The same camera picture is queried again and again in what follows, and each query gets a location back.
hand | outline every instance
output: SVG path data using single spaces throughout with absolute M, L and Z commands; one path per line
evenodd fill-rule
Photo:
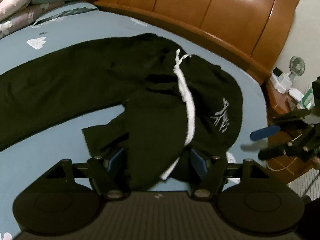
M 311 163 L 316 170 L 320 170 L 320 158 L 314 156 L 311 158 Z

ribbed black surface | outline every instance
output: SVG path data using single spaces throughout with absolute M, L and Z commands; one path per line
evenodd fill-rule
M 191 200 L 185 192 L 133 192 L 108 203 L 87 227 L 65 236 L 23 232 L 16 240 L 254 240 L 225 224 L 211 204 Z M 269 240 L 300 240 L 294 233 Z

round black disc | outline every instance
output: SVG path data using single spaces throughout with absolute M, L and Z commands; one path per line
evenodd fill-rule
M 217 208 L 231 226 L 251 235 L 280 235 L 300 221 L 304 204 L 294 192 L 271 192 L 235 185 L 221 192 Z
M 22 192 L 12 209 L 21 229 L 60 235 L 90 223 L 100 209 L 100 200 L 94 191 L 78 184 L 76 192 Z

wooden bedside table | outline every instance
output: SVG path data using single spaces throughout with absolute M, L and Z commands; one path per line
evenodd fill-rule
M 279 116 L 280 114 L 286 114 L 291 111 L 289 102 L 294 99 L 289 94 L 282 95 L 279 93 L 273 87 L 270 80 L 265 82 L 262 90 L 266 100 L 268 125 L 270 125 L 273 117 Z M 298 135 L 300 135 L 299 131 L 280 131 L 276 135 L 268 138 L 268 146 L 292 141 Z M 281 156 L 268 160 L 268 165 L 274 170 L 280 170 L 287 167 L 294 159 L 295 157 Z M 297 158 L 288 168 L 282 171 L 268 170 L 283 183 L 288 184 L 309 171 L 312 167 L 311 162 L 304 163 L 302 160 Z

white cable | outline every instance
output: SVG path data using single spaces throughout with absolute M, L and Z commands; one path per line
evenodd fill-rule
M 272 171 L 283 171 L 283 170 L 287 169 L 297 158 L 298 158 L 298 157 L 295 157 L 295 159 L 294 159 L 288 166 L 286 166 L 285 168 L 280 169 L 280 170 L 274 170 L 273 168 L 271 168 L 271 167 L 269 166 L 268 162 L 267 162 L 267 167 L 268 167 L 270 170 L 272 170 Z
M 182 56 L 182 58 L 179 58 L 179 53 L 180 49 L 177 49 L 176 51 L 176 64 L 174 65 L 173 72 L 178 78 L 178 86 L 179 86 L 179 91 L 182 97 L 182 101 L 186 103 L 186 108 L 187 108 L 187 119 L 188 119 L 188 130 L 187 130 L 187 136 L 184 145 L 188 145 L 192 139 L 193 136 L 195 135 L 195 130 L 196 130 L 196 108 L 195 104 L 193 102 L 193 98 L 191 95 L 190 90 L 188 89 L 186 79 L 184 78 L 183 72 L 180 69 L 180 64 L 182 60 L 184 60 L 186 57 L 191 57 L 191 55 L 185 54 Z M 170 165 L 170 167 L 162 173 L 160 178 L 162 180 L 166 180 L 175 166 L 177 165 L 178 161 L 180 160 L 180 157 L 178 157 L 174 163 Z

